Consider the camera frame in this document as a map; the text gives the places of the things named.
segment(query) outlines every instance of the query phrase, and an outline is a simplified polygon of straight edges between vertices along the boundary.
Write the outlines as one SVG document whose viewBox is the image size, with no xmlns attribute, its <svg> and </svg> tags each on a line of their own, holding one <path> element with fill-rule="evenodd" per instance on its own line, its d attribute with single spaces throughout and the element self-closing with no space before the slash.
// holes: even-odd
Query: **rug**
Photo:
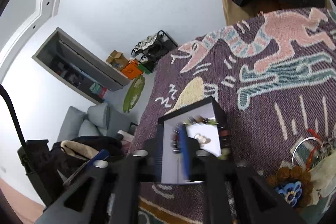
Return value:
<svg viewBox="0 0 336 224">
<path fill-rule="evenodd" d="M 158 63 L 130 150 L 155 136 L 165 113 L 212 96 L 227 114 L 235 160 L 265 178 L 291 166 L 308 128 L 323 140 L 336 135 L 335 44 L 336 15 L 317 8 L 267 13 L 183 44 Z M 296 164 L 304 167 L 305 159 L 298 155 Z M 142 183 L 140 196 L 181 221 L 203 221 L 202 185 Z M 172 223 L 159 212 L 155 219 Z"/>
<path fill-rule="evenodd" d="M 145 77 L 139 75 L 134 79 L 125 96 L 123 111 L 129 112 L 138 102 L 143 87 L 145 86 Z"/>
</svg>

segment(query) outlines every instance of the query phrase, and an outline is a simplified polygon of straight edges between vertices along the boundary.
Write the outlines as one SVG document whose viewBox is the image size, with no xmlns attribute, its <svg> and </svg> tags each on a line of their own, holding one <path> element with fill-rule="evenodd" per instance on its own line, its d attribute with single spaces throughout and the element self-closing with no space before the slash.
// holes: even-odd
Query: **floor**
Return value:
<svg viewBox="0 0 336 224">
<path fill-rule="evenodd" d="M 136 124 L 140 123 L 141 116 L 151 96 L 156 71 L 154 71 L 149 75 L 146 74 L 142 75 L 145 77 L 145 86 L 141 92 L 141 96 L 138 102 L 136 103 L 135 107 L 133 107 L 129 113 L 125 113 L 125 115 L 127 115 L 130 118 L 130 120 Z M 108 105 L 112 106 L 115 110 L 119 111 L 120 113 L 123 113 L 124 99 L 131 83 L 132 81 L 127 86 L 124 86 L 121 90 L 117 91 L 108 90 L 104 95 L 104 100 L 108 103 Z"/>
<path fill-rule="evenodd" d="M 0 179 L 0 188 L 8 203 L 24 224 L 33 224 L 42 214 L 44 206 L 32 201 Z"/>
</svg>

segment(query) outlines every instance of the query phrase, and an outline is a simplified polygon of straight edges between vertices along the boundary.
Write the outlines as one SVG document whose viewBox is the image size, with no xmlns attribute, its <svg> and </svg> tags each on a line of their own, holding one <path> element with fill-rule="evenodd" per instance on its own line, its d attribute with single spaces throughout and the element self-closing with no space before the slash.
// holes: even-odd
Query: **cardboard box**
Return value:
<svg viewBox="0 0 336 224">
<path fill-rule="evenodd" d="M 114 50 L 113 52 L 111 52 L 106 62 L 111 64 L 117 70 L 122 70 L 126 67 L 129 60 L 124 57 L 122 52 L 117 52 L 116 50 Z"/>
</svg>

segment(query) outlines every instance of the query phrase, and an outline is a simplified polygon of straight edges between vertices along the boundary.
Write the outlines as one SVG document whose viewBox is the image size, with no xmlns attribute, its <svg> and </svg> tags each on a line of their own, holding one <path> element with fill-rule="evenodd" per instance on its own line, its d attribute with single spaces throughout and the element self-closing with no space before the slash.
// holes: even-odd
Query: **teal pattern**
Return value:
<svg viewBox="0 0 336 224">
<path fill-rule="evenodd" d="M 293 89 L 302 86 L 320 85 L 328 79 L 336 80 L 336 71 L 333 68 L 312 70 L 312 66 L 320 63 L 331 63 L 332 58 L 325 52 L 292 59 L 279 64 L 273 64 L 264 73 L 258 75 L 247 65 L 241 67 L 239 77 L 242 83 L 260 81 L 274 77 L 262 83 L 248 85 L 237 90 L 238 108 L 245 110 L 250 105 L 250 98 L 275 90 Z"/>
</svg>

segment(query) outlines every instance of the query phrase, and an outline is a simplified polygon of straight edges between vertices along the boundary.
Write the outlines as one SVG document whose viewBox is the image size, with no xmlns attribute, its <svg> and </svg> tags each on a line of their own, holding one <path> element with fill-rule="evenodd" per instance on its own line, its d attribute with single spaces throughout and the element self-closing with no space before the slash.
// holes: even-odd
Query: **sofa cushion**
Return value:
<svg viewBox="0 0 336 224">
<path fill-rule="evenodd" d="M 103 128 L 98 128 L 98 130 L 104 136 L 115 138 L 119 130 L 128 131 L 131 121 L 125 114 L 110 107 L 109 110 L 110 118 L 107 130 Z"/>
<path fill-rule="evenodd" d="M 84 120 L 80 129 L 78 137 L 82 136 L 100 136 L 98 129 L 95 127 L 95 125 L 88 121 Z"/>
<path fill-rule="evenodd" d="M 72 140 L 78 137 L 79 129 L 83 123 L 84 116 L 85 112 L 70 106 L 59 131 L 57 141 L 61 142 L 65 140 Z"/>
<path fill-rule="evenodd" d="M 107 129 L 110 118 L 108 108 L 109 107 L 107 103 L 89 107 L 87 114 L 89 115 L 90 122 L 92 122 L 97 127 Z"/>
</svg>

